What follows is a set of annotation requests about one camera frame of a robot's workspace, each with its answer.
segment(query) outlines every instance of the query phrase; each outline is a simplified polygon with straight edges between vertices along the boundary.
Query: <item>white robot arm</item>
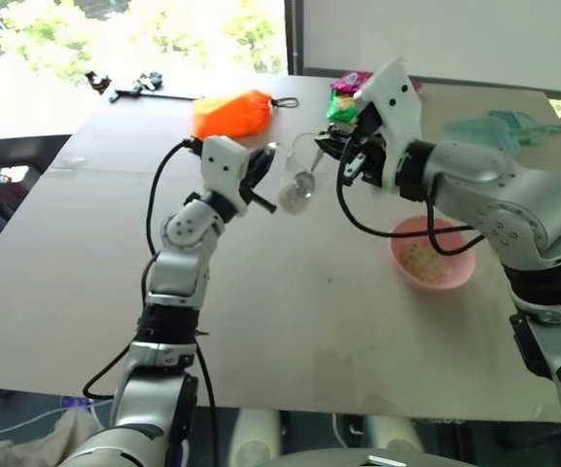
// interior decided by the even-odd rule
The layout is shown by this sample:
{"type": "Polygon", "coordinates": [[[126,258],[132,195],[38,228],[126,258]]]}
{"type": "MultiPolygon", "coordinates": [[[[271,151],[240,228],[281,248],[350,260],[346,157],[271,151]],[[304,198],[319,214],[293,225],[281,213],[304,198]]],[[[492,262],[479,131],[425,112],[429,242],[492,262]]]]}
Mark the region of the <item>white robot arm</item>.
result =
{"type": "MultiPolygon", "coordinates": [[[[186,146],[194,151],[199,147],[186,146]]],[[[205,192],[191,194],[185,206],[163,222],[162,248],[124,360],[110,428],[91,437],[62,466],[174,465],[181,442],[189,436],[197,378],[187,368],[196,355],[211,255],[226,224],[243,216],[251,201],[271,212],[275,209],[253,192],[273,162],[273,146],[250,153],[228,138],[214,136],[198,152],[205,192]]]]}
{"type": "MultiPolygon", "coordinates": [[[[363,167],[383,164],[384,190],[435,205],[487,238],[510,282],[518,311],[510,322],[522,357],[554,381],[561,402],[561,175],[482,146],[421,141],[420,101],[399,61],[356,97],[363,110],[340,157],[343,179],[350,184],[363,167]],[[376,162],[359,149],[373,139],[383,140],[376,162]]],[[[371,173],[363,178],[372,183],[371,173]]]]}

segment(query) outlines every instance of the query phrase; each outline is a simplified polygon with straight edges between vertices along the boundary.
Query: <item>window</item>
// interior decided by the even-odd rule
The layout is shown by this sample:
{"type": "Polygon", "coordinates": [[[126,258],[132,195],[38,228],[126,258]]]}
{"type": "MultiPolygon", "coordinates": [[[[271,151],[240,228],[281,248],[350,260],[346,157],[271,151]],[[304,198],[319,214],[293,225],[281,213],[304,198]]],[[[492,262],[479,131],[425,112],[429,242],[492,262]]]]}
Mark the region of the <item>window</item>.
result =
{"type": "Polygon", "coordinates": [[[0,0],[0,137],[71,132],[85,73],[286,73],[283,0],[0,0]]]}

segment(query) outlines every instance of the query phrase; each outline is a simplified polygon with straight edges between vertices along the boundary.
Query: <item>orange bag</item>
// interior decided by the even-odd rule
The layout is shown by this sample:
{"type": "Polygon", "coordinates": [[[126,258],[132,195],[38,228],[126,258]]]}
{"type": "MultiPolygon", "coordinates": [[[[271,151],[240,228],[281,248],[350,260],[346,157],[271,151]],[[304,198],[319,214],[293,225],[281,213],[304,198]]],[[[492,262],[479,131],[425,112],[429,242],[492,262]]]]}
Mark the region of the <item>orange bag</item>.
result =
{"type": "Polygon", "coordinates": [[[271,96],[259,90],[195,100],[193,136],[202,139],[217,134],[237,138],[261,131],[269,125],[270,101],[271,96]]]}

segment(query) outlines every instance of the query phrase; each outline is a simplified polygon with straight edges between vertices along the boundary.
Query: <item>table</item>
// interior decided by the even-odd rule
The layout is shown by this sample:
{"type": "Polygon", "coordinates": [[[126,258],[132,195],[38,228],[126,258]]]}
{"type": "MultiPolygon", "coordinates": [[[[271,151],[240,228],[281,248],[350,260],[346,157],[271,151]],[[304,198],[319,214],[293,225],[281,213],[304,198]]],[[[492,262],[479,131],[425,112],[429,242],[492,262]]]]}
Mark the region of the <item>table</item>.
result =
{"type": "MultiPolygon", "coordinates": [[[[274,111],[248,144],[322,128],[330,80],[261,78],[297,109],[274,111]]],[[[556,123],[545,97],[524,90],[427,85],[425,137],[489,109],[556,123]]],[[[132,336],[143,220],[152,174],[187,136],[190,104],[121,99],[105,104],[62,148],[0,236],[0,387],[79,394],[132,336]]],[[[314,156],[301,138],[296,154],[314,156]]],[[[561,172],[561,134],[525,148],[521,163],[561,172]]],[[[437,418],[560,421],[552,383],[524,367],[502,268],[486,243],[462,289],[416,292],[400,282],[387,242],[355,230],[333,195],[333,162],[307,211],[270,216],[252,206],[228,225],[211,263],[201,339],[218,404],[437,418]]],[[[165,172],[154,232],[191,191],[199,162],[183,153],[165,172]]],[[[423,206],[363,184],[347,190],[359,219],[390,229],[423,206]]],[[[99,384],[112,390],[118,372],[99,384]]],[[[204,390],[200,402],[206,403],[204,390]]]]}

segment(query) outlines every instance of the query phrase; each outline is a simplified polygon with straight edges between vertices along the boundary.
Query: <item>floor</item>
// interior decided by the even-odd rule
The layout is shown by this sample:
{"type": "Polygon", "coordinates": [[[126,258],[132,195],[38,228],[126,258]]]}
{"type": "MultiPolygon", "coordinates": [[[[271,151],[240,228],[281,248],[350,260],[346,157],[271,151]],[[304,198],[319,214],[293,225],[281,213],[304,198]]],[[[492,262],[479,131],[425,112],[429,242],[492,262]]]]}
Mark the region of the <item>floor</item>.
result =
{"type": "MultiPolygon", "coordinates": [[[[31,419],[59,407],[60,398],[41,394],[16,393],[7,399],[0,399],[0,430],[31,419]]],[[[99,418],[107,423],[110,406],[97,408],[99,418]]],[[[59,413],[46,416],[34,423],[0,435],[0,440],[24,443],[47,435],[59,413]]],[[[220,409],[220,437],[222,458],[228,453],[230,432],[236,420],[236,410],[220,409]]],[[[284,437],[284,452],[307,449],[337,448],[333,436],[331,416],[328,413],[290,413],[287,434],[284,437]]],[[[458,429],[467,430],[470,442],[466,452],[474,453],[475,463],[482,467],[513,467],[533,465],[534,467],[561,467],[561,436],[537,446],[507,450],[498,445],[494,436],[498,428],[507,428],[509,437],[518,442],[525,438],[545,434],[546,431],[561,429],[560,425],[487,422],[470,422],[464,425],[417,421],[417,431],[429,453],[455,457],[454,438],[458,429]]],[[[191,467],[208,467],[211,464],[209,411],[199,408],[195,414],[191,436],[191,467]]]]}

